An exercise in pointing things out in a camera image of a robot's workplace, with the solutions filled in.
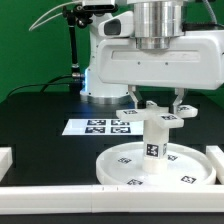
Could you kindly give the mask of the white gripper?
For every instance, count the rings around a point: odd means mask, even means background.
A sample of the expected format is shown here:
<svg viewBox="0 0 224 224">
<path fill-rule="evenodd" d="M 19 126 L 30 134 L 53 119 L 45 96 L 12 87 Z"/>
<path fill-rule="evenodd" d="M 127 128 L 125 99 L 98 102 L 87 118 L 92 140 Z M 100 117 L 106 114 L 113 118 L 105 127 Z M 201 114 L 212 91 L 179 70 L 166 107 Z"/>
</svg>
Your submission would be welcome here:
<svg viewBox="0 0 224 224">
<path fill-rule="evenodd" d="M 166 50 L 140 50 L 130 38 L 106 39 L 98 46 L 96 66 L 103 82 L 129 85 L 136 107 L 144 105 L 137 86 L 176 88 L 177 112 L 186 89 L 215 90 L 224 84 L 224 30 L 189 31 L 173 38 Z"/>
</svg>

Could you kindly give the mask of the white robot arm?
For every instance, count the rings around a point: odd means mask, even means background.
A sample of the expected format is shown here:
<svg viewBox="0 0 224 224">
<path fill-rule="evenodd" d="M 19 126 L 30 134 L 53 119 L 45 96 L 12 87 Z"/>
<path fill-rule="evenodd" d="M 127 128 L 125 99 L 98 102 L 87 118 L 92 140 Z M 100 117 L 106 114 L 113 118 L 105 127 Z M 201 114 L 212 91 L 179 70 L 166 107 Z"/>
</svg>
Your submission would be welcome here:
<svg viewBox="0 0 224 224">
<path fill-rule="evenodd" d="M 224 84 L 224 30 L 184 22 L 188 0 L 126 0 L 132 10 L 114 16 L 118 0 L 83 0 L 90 15 L 91 59 L 81 97 L 118 104 L 137 98 L 138 86 L 177 91 L 216 90 Z"/>
</svg>

